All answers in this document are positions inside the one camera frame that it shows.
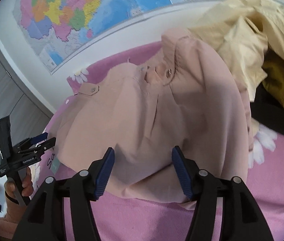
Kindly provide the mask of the person left hand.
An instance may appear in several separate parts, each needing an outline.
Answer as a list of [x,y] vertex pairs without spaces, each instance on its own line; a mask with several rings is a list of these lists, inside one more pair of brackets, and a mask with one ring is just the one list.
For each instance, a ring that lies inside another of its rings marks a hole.
[[[26,176],[22,181],[22,187],[22,196],[28,197],[34,191],[33,183],[31,181],[31,170],[29,167],[26,168]],[[15,192],[17,191],[17,189],[13,181],[6,181],[4,184],[4,189],[10,198],[16,199]]]

